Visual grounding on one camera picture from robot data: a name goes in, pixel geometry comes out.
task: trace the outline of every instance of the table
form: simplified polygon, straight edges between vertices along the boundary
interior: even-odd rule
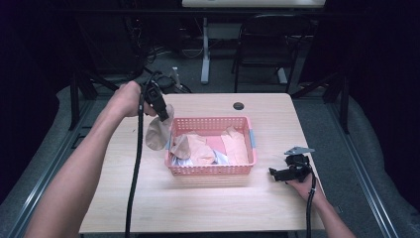
[[[248,116],[258,161],[249,175],[175,177],[163,163],[164,151],[152,151],[144,145],[132,232],[306,229],[306,202],[291,186],[274,181],[268,172],[268,168],[286,169],[284,152],[288,149],[307,147],[288,94],[170,94],[164,99],[173,105],[175,117]],[[245,108],[234,109],[235,102],[244,103]],[[145,117],[145,133],[151,121],[151,117]],[[81,233],[124,232],[137,124],[136,117],[126,118],[113,135]],[[312,228],[323,229],[314,210]]]
[[[321,9],[325,0],[182,0],[185,8],[305,8]],[[209,82],[210,53],[208,21],[203,19],[203,66],[201,70],[201,83]]]

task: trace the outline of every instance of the pink cloth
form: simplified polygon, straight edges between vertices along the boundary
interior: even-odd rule
[[[228,127],[222,132],[222,140],[225,144],[226,155],[229,158],[230,165],[249,164],[247,146],[245,145],[244,135],[235,130],[234,127]]]
[[[205,137],[192,132],[186,134],[188,138],[189,150],[191,151],[191,161],[194,165],[211,165],[215,158],[213,150],[207,145]]]

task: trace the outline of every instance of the person's right hand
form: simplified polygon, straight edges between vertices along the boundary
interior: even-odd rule
[[[307,201],[309,197],[309,192],[312,187],[312,175],[308,175],[303,182],[300,182],[299,180],[295,179],[295,180],[289,180],[286,184],[293,186],[297,190],[299,195]],[[316,178],[315,189],[316,190],[315,190],[315,195],[313,197],[313,201],[315,201],[316,198],[319,199],[318,197],[320,198],[325,197],[324,193],[319,188],[319,181],[317,178]]]
[[[139,111],[141,91],[141,87],[135,81],[122,84],[109,100],[107,107],[109,107],[110,111],[113,113],[118,113],[123,117],[136,116]],[[151,116],[157,115],[147,102],[145,102],[144,108],[145,114]]]

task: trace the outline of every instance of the pink basket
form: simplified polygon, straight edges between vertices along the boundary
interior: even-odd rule
[[[182,134],[195,131],[198,135],[207,139],[207,144],[212,149],[224,151],[224,145],[220,138],[223,131],[233,126],[242,133],[248,153],[248,164],[243,165],[205,165],[205,166],[173,166],[172,153],[173,139]],[[171,126],[170,141],[166,145],[164,163],[175,176],[193,175],[247,175],[257,161],[256,145],[253,129],[248,117],[199,117],[199,118],[174,118]]]

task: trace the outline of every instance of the black cable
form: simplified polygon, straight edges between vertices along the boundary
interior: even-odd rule
[[[178,89],[182,93],[192,93],[191,89],[189,89],[189,87],[187,87],[186,85],[184,85],[182,83],[181,83],[181,85]]]
[[[149,80],[146,82],[145,85],[143,85],[142,88],[142,95],[140,95],[139,99],[139,126],[138,126],[138,139],[137,139],[137,154],[136,154],[136,163],[134,165],[134,172],[133,172],[133,180],[132,185],[130,189],[130,196],[129,201],[127,204],[127,215],[126,215],[126,232],[125,237],[130,238],[130,227],[131,227],[131,217],[132,217],[132,210],[133,210],[133,200],[134,195],[136,193],[136,186],[137,186],[137,179],[139,177],[139,167],[140,162],[142,159],[142,150],[143,150],[143,122],[144,122],[144,105],[145,105],[145,95],[146,95],[146,89],[149,83],[152,81],[152,79],[155,77],[155,75],[159,73],[158,71],[155,71]]]
[[[312,206],[312,199],[314,197],[315,194],[315,190],[316,190],[316,177],[315,177],[315,173],[312,171],[312,168],[310,166],[308,166],[308,169],[311,171],[312,174],[312,186],[311,186],[311,190],[309,191],[309,197],[308,197],[308,201],[306,203],[306,237],[310,238],[311,237],[311,206]]]

